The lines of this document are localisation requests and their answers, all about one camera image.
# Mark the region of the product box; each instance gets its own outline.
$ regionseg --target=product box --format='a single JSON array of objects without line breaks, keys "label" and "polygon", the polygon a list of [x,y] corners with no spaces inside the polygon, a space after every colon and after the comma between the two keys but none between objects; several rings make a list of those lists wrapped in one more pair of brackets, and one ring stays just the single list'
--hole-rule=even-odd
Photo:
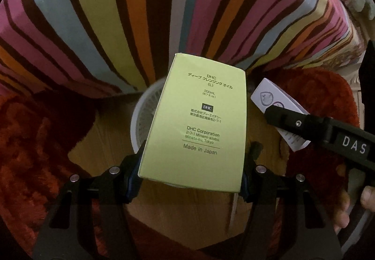
[{"label": "product box", "polygon": [[[308,114],[297,101],[267,78],[264,78],[258,85],[251,95],[251,100],[263,113],[267,107],[277,105],[295,112]],[[305,148],[310,143],[310,141],[306,141],[301,136],[279,128],[276,129],[294,152]]]},{"label": "product box", "polygon": [[245,72],[177,53],[138,175],[182,187],[239,192],[245,140]]}]

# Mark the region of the printed icon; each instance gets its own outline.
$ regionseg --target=printed icon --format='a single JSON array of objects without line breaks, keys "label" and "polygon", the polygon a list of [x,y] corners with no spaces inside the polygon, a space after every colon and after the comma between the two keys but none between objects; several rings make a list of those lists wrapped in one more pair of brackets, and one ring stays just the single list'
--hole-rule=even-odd
[{"label": "printed icon", "polygon": [[260,93],[260,101],[264,106],[269,106],[273,102],[273,94],[271,92]]},{"label": "printed icon", "polygon": [[213,105],[208,105],[206,103],[202,103],[202,110],[213,112]]},{"label": "printed icon", "polygon": [[273,105],[279,106],[280,108],[285,108],[284,104],[280,101],[276,101]]}]

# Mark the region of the silver bolt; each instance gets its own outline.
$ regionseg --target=silver bolt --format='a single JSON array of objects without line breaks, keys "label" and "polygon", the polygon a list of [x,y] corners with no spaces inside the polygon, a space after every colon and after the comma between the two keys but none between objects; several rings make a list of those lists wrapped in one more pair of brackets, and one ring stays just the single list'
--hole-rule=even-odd
[{"label": "silver bolt", "polygon": [[112,167],[110,170],[109,170],[109,173],[110,174],[117,174],[120,172],[120,169],[117,167],[117,166],[114,166]]},{"label": "silver bolt", "polygon": [[71,176],[71,182],[76,182],[76,181],[78,181],[79,180],[79,175],[78,174],[73,174],[72,176]]},{"label": "silver bolt", "polygon": [[297,174],[296,179],[297,179],[297,181],[304,181],[306,178],[302,174]]},{"label": "silver bolt", "polygon": [[259,172],[259,173],[266,173],[267,168],[265,166],[258,165],[258,166],[256,166],[255,170],[256,170],[256,172]]}]

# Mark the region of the printed line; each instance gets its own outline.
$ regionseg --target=printed line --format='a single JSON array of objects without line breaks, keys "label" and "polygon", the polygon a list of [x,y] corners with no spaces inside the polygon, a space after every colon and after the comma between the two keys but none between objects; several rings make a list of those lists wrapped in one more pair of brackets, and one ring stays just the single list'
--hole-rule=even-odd
[{"label": "printed line", "polygon": [[214,146],[208,146],[208,145],[204,145],[204,144],[198,144],[198,143],[195,143],[193,141],[188,141],[188,140],[184,140],[182,139],[183,141],[186,141],[187,143],[193,143],[193,144],[197,144],[197,145],[201,145],[201,146],[206,146],[206,147],[211,147],[211,148],[215,148],[215,149],[220,149],[218,147],[214,147]]}]

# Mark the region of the dhc logo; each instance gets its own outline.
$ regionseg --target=dhc logo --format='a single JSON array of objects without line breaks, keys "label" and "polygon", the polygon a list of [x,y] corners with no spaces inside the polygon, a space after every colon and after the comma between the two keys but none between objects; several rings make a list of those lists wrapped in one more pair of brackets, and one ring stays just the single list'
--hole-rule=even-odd
[{"label": "dhc logo", "polygon": [[355,140],[353,142],[353,140],[350,140],[350,137],[348,136],[345,136],[344,137],[344,142],[342,143],[342,145],[344,147],[350,147],[351,150],[354,150],[354,151],[357,151],[357,149],[359,150],[359,153],[361,154],[364,154],[366,152],[366,144],[364,144],[363,142],[358,142],[358,140]]},{"label": "dhc logo", "polygon": [[206,103],[202,103],[202,110],[213,112],[213,105],[208,105]]}]

